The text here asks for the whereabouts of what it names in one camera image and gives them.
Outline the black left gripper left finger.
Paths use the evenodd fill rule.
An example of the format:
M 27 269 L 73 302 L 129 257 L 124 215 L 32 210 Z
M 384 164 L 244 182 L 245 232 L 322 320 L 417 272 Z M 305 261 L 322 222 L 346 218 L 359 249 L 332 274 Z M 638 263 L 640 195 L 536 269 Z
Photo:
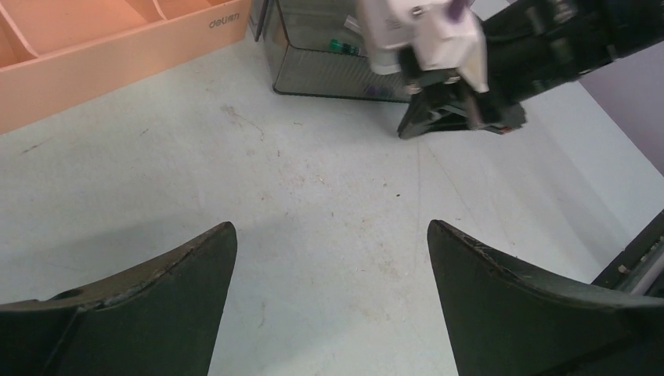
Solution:
M 2 305 L 2 374 L 206 375 L 236 253 L 223 222 L 105 279 Z

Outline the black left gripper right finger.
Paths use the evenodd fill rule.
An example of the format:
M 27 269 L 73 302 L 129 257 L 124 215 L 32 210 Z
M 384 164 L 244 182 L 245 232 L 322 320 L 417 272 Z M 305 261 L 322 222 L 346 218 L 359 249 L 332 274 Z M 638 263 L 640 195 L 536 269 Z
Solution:
M 662 374 L 661 298 L 560 276 L 442 220 L 428 249 L 459 374 Z

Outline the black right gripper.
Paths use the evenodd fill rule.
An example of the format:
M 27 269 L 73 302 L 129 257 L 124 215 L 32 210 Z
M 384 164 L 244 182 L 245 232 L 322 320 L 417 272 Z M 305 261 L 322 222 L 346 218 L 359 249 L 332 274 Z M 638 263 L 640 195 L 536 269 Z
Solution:
M 412 139 L 432 132 L 488 131 L 503 135 L 526 123 L 523 106 L 499 91 L 476 92 L 457 72 L 424 72 L 397 133 Z

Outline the green gel pen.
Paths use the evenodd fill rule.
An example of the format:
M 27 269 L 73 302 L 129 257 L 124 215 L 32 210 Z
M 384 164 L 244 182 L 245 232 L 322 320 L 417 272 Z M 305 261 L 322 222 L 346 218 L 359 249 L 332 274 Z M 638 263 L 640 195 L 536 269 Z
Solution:
M 346 42 L 341 42 L 335 38 L 330 40 L 329 43 L 329 48 L 333 52 L 338 52 L 344 55 L 349 55 L 349 56 L 361 56 L 362 55 L 362 50 L 360 47 L 346 43 Z

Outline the grey transparent drawer unit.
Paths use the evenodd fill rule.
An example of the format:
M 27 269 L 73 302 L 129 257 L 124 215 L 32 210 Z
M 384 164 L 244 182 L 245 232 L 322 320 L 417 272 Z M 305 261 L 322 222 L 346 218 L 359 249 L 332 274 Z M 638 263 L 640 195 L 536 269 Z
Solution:
M 410 99 L 398 74 L 370 69 L 354 1 L 255 1 L 249 25 L 265 47 L 276 93 L 393 103 Z M 360 47 L 362 55 L 331 51 L 333 38 Z

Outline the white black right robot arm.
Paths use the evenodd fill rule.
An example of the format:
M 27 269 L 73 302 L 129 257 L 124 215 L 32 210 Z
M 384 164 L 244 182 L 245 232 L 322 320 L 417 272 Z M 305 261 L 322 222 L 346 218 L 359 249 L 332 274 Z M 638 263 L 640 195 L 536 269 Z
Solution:
M 479 23 L 487 54 L 487 92 L 449 69 L 426 71 L 412 48 L 398 54 L 413 95 L 401 139 L 430 132 L 486 130 L 499 135 L 526 122 L 523 102 L 663 40 L 660 1 L 517 1 Z

